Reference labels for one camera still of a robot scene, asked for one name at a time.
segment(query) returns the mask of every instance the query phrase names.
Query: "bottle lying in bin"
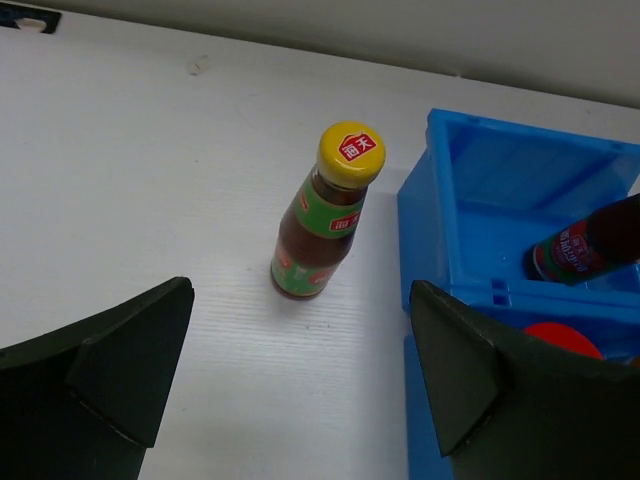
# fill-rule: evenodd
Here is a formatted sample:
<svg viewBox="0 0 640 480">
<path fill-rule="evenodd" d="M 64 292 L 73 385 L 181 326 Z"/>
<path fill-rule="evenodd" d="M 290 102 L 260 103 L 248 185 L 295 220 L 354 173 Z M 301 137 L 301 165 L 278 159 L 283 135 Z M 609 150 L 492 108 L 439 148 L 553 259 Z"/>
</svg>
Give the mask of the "bottle lying in bin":
<svg viewBox="0 0 640 480">
<path fill-rule="evenodd" d="M 640 194 L 591 215 L 531 247 L 527 278 L 576 285 L 640 259 Z"/>
<path fill-rule="evenodd" d="M 322 291 L 353 243 L 368 185 L 385 161 L 378 134 L 358 122 L 329 127 L 316 165 L 280 222 L 271 277 L 287 296 Z"/>
</svg>

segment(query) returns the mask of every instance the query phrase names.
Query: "yellow bottle cap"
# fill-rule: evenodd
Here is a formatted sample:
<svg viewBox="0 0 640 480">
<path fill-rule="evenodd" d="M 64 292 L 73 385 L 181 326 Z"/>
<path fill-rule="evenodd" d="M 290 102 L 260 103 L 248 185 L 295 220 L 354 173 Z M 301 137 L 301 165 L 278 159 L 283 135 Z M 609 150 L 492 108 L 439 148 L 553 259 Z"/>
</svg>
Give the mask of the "yellow bottle cap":
<svg viewBox="0 0 640 480">
<path fill-rule="evenodd" d="M 385 156 L 384 143 L 373 129 L 364 123 L 340 122 L 320 139 L 318 171 L 340 187 L 366 187 L 380 173 Z"/>
</svg>

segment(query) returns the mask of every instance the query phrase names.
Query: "bottle body label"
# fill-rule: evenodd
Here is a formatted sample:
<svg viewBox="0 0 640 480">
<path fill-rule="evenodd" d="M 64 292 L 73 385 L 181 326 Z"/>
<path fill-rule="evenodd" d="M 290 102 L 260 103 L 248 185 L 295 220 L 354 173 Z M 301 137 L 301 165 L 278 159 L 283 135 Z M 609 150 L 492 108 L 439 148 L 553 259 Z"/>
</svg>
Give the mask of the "bottle body label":
<svg viewBox="0 0 640 480">
<path fill-rule="evenodd" d="M 364 199 L 353 205 L 333 205 L 318 195 L 308 176 L 293 202 L 296 218 L 304 228 L 319 237 L 334 239 L 355 230 Z"/>
<path fill-rule="evenodd" d="M 271 260 L 271 275 L 285 292 L 296 297 L 310 297 L 320 293 L 338 265 L 311 268 L 296 262 L 278 240 Z"/>
<path fill-rule="evenodd" d="M 544 280 L 566 285 L 586 282 L 619 267 L 589 244 L 586 219 L 537 244 L 533 263 Z"/>
</svg>

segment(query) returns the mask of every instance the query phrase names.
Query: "blue crate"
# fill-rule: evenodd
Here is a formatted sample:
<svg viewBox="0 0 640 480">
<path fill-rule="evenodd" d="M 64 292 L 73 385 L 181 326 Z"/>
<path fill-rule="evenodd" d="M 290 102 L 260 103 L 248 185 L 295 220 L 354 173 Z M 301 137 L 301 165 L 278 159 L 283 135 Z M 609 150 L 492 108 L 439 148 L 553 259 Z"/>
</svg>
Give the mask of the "blue crate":
<svg viewBox="0 0 640 480">
<path fill-rule="evenodd" d="M 409 480 L 453 480 L 451 462 L 440 457 L 436 427 L 413 336 L 404 341 Z"/>
<path fill-rule="evenodd" d="M 497 317 L 640 317 L 636 265 L 574 287 L 527 280 L 521 267 L 531 245 L 628 195 L 640 146 L 443 110 L 429 114 L 427 145 L 398 192 L 406 310 L 421 279 Z"/>
</svg>

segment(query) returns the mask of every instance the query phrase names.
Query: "green label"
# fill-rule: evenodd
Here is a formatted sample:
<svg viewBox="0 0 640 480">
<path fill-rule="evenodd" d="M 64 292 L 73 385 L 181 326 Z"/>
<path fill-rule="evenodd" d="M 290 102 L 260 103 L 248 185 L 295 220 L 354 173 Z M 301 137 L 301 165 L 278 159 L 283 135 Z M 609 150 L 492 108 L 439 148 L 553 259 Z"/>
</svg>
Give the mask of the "green label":
<svg viewBox="0 0 640 480">
<path fill-rule="evenodd" d="M 278 242 L 271 260 L 271 275 L 276 284 L 290 295 L 309 297 L 322 291 L 336 267 L 305 267 L 293 260 Z"/>
<path fill-rule="evenodd" d="M 355 230 L 364 200 L 348 206 L 333 205 L 318 195 L 310 175 L 293 202 L 296 217 L 307 230 L 323 238 L 340 238 Z"/>
</svg>

